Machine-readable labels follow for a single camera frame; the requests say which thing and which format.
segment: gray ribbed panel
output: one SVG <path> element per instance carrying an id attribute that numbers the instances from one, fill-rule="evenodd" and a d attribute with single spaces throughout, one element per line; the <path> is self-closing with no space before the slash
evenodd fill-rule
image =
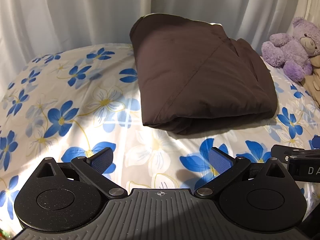
<path id="1" fill-rule="evenodd" d="M 246 231 L 228 222 L 211 200 L 186 189 L 135 189 L 111 200 L 87 226 L 63 234 L 26 229 L 17 240 L 307 240 L 296 229 L 278 234 Z"/>

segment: black mechanical device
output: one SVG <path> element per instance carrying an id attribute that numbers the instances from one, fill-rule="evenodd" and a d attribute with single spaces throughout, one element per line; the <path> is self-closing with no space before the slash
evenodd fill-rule
<path id="1" fill-rule="evenodd" d="M 305 163 L 296 160 L 311 157 L 303 149 L 281 147 L 273 147 L 266 163 L 212 148 L 209 161 L 220 175 L 194 193 L 133 189 L 128 195 L 102 175 L 113 160 L 110 148 L 70 163 L 44 158 L 16 197 L 24 229 L 15 239 L 318 239 L 320 219 L 302 222 L 307 203 L 293 179 L 306 178 Z"/>

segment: teddy bear's foot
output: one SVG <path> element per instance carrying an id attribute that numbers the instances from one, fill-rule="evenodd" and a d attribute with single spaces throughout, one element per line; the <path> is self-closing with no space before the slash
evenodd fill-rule
<path id="1" fill-rule="evenodd" d="M 304 79 L 305 73 L 302 67 L 292 60 L 285 62 L 283 70 L 287 77 L 294 82 L 300 82 Z"/>
<path id="2" fill-rule="evenodd" d="M 279 68 L 285 62 L 282 50 L 275 47 L 271 41 L 262 44 L 261 52 L 264 60 L 273 67 Z"/>
<path id="3" fill-rule="evenodd" d="M 303 71 L 306 76 L 310 76 L 312 74 L 312 65 L 310 62 L 303 66 Z"/>

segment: purple teddy bear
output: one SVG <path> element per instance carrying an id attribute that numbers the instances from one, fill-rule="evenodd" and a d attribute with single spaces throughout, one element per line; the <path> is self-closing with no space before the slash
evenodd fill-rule
<path id="1" fill-rule="evenodd" d="M 312 74 L 312 65 L 320 66 L 320 30 L 302 17 L 292 21 L 293 36 L 277 33 L 262 44 L 262 56 L 271 66 L 283 67 L 293 81 L 300 82 Z"/>

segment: curtain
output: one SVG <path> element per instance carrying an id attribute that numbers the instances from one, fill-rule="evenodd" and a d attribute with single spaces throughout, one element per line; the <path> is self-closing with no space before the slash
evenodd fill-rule
<path id="1" fill-rule="evenodd" d="M 320 0 L 0 0 L 0 96 L 37 55 L 101 43 L 130 43 L 145 14 L 163 12 L 221 23 L 259 53 L 273 33 L 292 32 L 294 16 L 320 24 Z"/>

